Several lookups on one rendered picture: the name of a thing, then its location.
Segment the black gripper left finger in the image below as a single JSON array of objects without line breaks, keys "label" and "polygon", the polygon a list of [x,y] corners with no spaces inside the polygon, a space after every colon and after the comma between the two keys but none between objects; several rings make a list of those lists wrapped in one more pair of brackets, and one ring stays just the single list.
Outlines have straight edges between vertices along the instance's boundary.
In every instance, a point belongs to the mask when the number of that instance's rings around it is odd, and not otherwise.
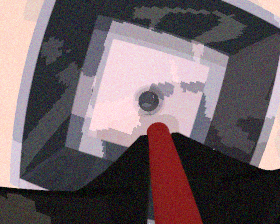
[{"label": "black gripper left finger", "polygon": [[150,181],[145,134],[77,191],[0,186],[0,224],[146,224]]}]

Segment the dark grey open box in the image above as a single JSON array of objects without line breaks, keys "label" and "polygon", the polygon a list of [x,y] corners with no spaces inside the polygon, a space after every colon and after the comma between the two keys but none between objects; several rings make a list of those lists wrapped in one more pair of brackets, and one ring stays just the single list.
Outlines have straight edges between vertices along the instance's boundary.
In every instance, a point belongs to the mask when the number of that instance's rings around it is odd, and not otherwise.
[{"label": "dark grey open box", "polygon": [[89,132],[112,38],[209,67],[190,137],[259,167],[280,103],[280,17],[247,0],[45,0],[17,94],[10,183],[77,191],[127,147]]}]

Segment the red peg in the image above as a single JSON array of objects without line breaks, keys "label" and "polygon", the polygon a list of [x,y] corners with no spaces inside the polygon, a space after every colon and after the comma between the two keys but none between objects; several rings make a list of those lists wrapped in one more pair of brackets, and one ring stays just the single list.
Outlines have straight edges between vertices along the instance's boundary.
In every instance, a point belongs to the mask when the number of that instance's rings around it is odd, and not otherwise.
[{"label": "red peg", "polygon": [[165,123],[147,128],[155,224],[204,224]]}]

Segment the white square plate with center hole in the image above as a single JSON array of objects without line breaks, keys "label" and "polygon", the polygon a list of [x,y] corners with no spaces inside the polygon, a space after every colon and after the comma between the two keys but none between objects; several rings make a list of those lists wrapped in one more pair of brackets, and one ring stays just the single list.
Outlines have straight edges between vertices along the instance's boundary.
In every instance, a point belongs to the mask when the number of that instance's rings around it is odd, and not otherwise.
[{"label": "white square plate with center hole", "polygon": [[[112,38],[89,136],[129,148],[155,122],[190,137],[209,67]],[[142,92],[154,94],[141,106]]]}]

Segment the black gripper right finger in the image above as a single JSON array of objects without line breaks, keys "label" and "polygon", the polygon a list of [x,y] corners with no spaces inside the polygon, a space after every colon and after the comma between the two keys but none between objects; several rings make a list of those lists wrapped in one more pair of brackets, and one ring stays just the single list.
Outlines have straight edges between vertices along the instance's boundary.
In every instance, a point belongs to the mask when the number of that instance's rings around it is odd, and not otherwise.
[{"label": "black gripper right finger", "polygon": [[275,224],[280,168],[270,171],[171,133],[204,224]]}]

